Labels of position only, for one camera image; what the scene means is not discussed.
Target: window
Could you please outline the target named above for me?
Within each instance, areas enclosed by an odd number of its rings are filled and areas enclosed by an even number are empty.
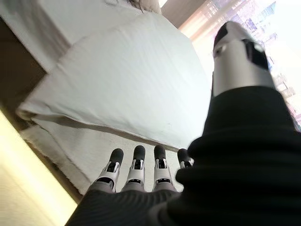
[[[292,15],[299,14],[301,3],[295,1],[298,6],[292,6],[291,2],[285,2],[276,0],[207,0],[180,27],[180,30],[192,40],[211,82],[214,70],[212,50],[218,30],[227,21],[242,24],[265,48],[275,85],[284,97],[300,129],[301,58],[300,51],[297,51],[296,48],[299,47],[297,40],[301,34],[292,34],[292,32],[300,32],[298,20],[293,19]],[[296,40],[295,45],[291,40],[292,37]]]

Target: floor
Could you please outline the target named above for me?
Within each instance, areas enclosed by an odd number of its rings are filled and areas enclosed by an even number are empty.
[[[45,71],[0,19],[0,109],[17,131],[28,127],[16,114],[16,108],[45,76]],[[32,151],[78,203],[82,197],[65,175],[33,147]]]
[[[64,225],[77,204],[0,112],[1,225]]]

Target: robotic hand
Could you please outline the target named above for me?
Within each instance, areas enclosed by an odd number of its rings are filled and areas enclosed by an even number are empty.
[[[165,149],[161,145],[155,146],[155,170],[154,170],[154,187],[153,192],[159,190],[168,190],[176,192],[173,185],[170,170],[166,160]],[[140,191],[145,192],[145,168],[144,168],[145,149],[139,145],[134,149],[132,165],[129,169],[126,184],[121,192]],[[98,190],[106,193],[116,193],[116,184],[119,177],[119,170],[122,164],[123,151],[115,149],[109,159],[108,164],[104,167],[99,177],[90,186],[89,191]],[[193,160],[188,156],[186,149],[178,152],[178,159],[181,168],[191,167]]]
[[[203,135],[188,152],[178,152],[183,192],[175,191],[162,146],[154,150],[153,192],[144,191],[145,150],[138,146],[127,182],[115,193],[123,157],[115,149],[67,225],[301,225],[301,134],[275,89],[263,48],[227,22],[213,53]]]

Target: white blanket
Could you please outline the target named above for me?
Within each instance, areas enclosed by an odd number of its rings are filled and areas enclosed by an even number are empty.
[[[84,125],[66,118],[38,116],[33,120],[43,127],[34,126],[22,132],[22,137],[47,156],[65,176],[85,194],[91,183],[107,164],[115,148],[124,151],[124,158],[117,183],[117,191],[124,186],[132,163],[134,148],[143,145],[145,152],[145,189],[150,192],[154,177],[154,145],[142,140],[131,140],[126,134],[112,134],[112,131],[97,126]],[[175,180],[180,168],[177,153],[166,151],[166,159],[178,191],[182,185]]]
[[[18,113],[66,116],[187,148],[202,134],[209,100],[191,41],[147,13],[75,44]]]

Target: hair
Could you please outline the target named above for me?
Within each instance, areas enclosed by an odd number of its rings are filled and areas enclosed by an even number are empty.
[[[129,3],[131,3],[131,5],[135,8],[140,9],[142,12],[142,8],[141,8],[141,4],[140,4],[140,0],[127,0]]]

